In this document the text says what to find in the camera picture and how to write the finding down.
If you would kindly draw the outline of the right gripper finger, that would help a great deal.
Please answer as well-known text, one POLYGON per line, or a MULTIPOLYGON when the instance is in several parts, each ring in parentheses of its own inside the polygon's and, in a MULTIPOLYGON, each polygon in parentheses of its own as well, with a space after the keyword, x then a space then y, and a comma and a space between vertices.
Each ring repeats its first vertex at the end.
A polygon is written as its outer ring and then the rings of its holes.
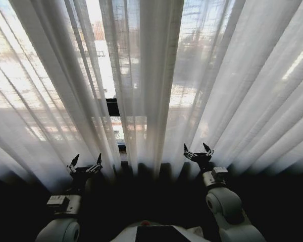
POLYGON ((184 144, 184 153, 183 153, 184 157, 186 157, 187 159, 194 161, 196 158, 196 154, 189 151, 186 144, 184 144))
POLYGON ((207 144, 203 143, 205 149, 205 156, 212 157, 214 150, 212 150, 207 144))

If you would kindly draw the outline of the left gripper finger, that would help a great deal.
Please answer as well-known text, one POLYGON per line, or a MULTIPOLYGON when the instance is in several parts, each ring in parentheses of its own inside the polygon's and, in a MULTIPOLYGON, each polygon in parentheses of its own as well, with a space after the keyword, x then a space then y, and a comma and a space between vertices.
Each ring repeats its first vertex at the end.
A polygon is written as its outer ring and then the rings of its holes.
POLYGON ((102 166, 102 154, 100 153, 97 159, 97 162, 95 165, 91 166, 86 170, 87 173, 89 174, 96 174, 103 168, 102 166))
POLYGON ((71 163, 69 165, 67 165, 67 170, 69 172, 70 175, 75 175, 78 173, 78 171, 76 170, 76 164, 78 162, 78 158, 79 158, 79 154, 77 154, 71 161, 71 163))

